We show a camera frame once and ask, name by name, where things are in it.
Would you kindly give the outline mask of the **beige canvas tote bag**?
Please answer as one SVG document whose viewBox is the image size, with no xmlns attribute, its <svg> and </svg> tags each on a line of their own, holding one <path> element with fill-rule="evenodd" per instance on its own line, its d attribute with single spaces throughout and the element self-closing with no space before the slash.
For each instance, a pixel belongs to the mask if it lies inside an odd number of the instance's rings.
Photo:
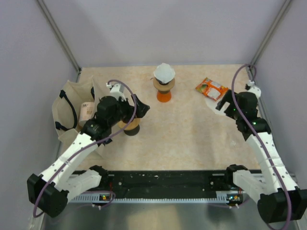
<svg viewBox="0 0 307 230">
<path fill-rule="evenodd" d="M 93 118 L 99 100 L 108 93 L 106 85 L 93 76 L 78 83 L 71 81 L 65 83 L 52 105 L 56 132 L 65 150 L 83 128 L 78 124 L 81 104 L 94 102 Z"/>
</svg>

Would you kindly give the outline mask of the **pink cup in bag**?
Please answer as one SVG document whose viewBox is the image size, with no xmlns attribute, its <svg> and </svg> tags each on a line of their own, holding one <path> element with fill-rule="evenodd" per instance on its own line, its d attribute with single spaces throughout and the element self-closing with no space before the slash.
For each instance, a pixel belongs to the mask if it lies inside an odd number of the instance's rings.
<svg viewBox="0 0 307 230">
<path fill-rule="evenodd" d="M 81 104 L 79 113 L 79 126 L 83 127 L 85 123 L 92 118 L 94 112 L 94 102 L 84 102 Z"/>
</svg>

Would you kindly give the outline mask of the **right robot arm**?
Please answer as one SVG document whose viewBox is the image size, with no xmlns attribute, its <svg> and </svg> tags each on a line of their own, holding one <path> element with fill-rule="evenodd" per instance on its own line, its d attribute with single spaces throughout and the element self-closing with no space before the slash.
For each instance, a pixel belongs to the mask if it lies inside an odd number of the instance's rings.
<svg viewBox="0 0 307 230">
<path fill-rule="evenodd" d="M 228 189 L 241 188 L 257 204 L 267 223 L 299 220 L 307 209 L 307 191 L 300 189 L 286 169 L 273 141 L 267 121 L 258 117 L 260 90 L 235 93 L 228 90 L 216 109 L 229 105 L 224 114 L 235 120 L 238 131 L 253 149 L 264 182 L 256 179 L 243 165 L 227 167 L 224 184 Z"/>
</svg>

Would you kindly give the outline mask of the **orange snack packet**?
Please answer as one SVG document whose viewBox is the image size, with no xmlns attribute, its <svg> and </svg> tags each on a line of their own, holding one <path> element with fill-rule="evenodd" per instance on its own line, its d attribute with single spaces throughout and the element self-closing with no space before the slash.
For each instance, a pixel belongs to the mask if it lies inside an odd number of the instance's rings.
<svg viewBox="0 0 307 230">
<path fill-rule="evenodd" d="M 209 78 L 205 78 L 195 89 L 214 101 L 218 101 L 229 90 L 229 88 Z"/>
</svg>

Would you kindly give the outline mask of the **blue ribbed glass dripper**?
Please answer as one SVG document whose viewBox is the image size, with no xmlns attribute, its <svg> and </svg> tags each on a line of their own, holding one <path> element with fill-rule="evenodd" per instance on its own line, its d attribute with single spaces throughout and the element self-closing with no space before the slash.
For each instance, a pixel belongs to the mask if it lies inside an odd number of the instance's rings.
<svg viewBox="0 0 307 230">
<path fill-rule="evenodd" d="M 160 84 L 160 85 L 168 85 L 169 84 L 169 82 L 162 82 L 162 81 L 160 81 L 160 80 L 157 80 L 157 82 Z"/>
</svg>

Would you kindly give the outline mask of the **orange glass carafe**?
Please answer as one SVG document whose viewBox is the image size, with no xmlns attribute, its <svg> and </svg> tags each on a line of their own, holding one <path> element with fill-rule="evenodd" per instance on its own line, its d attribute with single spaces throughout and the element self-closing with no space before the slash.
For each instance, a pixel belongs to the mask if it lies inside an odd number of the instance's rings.
<svg viewBox="0 0 307 230">
<path fill-rule="evenodd" d="M 157 100 L 162 103 L 167 103 L 171 100 L 172 94 L 171 91 L 158 91 L 157 92 Z"/>
</svg>

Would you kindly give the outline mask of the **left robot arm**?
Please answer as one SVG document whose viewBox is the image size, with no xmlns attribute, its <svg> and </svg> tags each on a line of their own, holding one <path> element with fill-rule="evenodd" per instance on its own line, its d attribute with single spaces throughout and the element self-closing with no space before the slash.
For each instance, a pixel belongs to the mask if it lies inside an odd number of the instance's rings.
<svg viewBox="0 0 307 230">
<path fill-rule="evenodd" d="M 112 127 L 120 121 L 128 124 L 142 118 L 150 107 L 133 94 L 134 105 L 121 97 L 105 96 L 100 99 L 94 117 L 89 119 L 66 151 L 39 175 L 32 174 L 27 180 L 29 201 L 34 204 L 33 216 L 42 210 L 50 217 L 58 216 L 75 197 L 89 189 L 107 188 L 107 176 L 94 169 L 71 178 L 72 173 L 94 150 L 107 144 L 114 134 Z"/>
</svg>

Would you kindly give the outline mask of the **dark glass carafe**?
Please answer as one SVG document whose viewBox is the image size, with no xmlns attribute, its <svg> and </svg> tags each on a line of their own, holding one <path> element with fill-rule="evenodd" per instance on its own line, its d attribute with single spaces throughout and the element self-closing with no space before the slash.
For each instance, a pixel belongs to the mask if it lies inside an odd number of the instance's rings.
<svg viewBox="0 0 307 230">
<path fill-rule="evenodd" d="M 134 129 L 130 129 L 130 130 L 124 130 L 124 133 L 127 135 L 127 136 L 135 136 L 138 134 L 140 130 L 140 126 L 137 125 Z"/>
</svg>

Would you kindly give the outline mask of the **aluminium frame rail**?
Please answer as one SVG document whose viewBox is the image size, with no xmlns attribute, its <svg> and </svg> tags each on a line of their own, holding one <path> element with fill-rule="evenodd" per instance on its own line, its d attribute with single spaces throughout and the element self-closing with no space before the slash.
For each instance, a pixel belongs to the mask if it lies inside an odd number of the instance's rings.
<svg viewBox="0 0 307 230">
<path fill-rule="evenodd" d="M 71 203 L 95 203 L 104 204 L 110 201 L 112 191 L 86 191 L 82 194 L 70 198 Z M 190 199 L 147 199 L 147 198 L 120 198 L 117 199 L 115 196 L 115 203 L 226 203 L 234 206 L 235 204 L 243 204 L 248 201 L 248 196 L 244 191 L 240 189 L 238 193 L 234 191 L 220 191 L 216 192 L 216 198 L 190 198 Z"/>
</svg>

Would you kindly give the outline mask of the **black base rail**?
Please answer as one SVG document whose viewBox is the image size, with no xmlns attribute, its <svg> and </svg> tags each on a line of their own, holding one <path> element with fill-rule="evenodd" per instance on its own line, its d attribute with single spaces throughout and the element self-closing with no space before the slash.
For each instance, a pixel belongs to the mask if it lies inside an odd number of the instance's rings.
<svg viewBox="0 0 307 230">
<path fill-rule="evenodd" d="M 108 171 L 90 191 L 112 191 L 116 198 L 216 198 L 216 192 L 239 187 L 225 180 L 225 170 Z"/>
</svg>

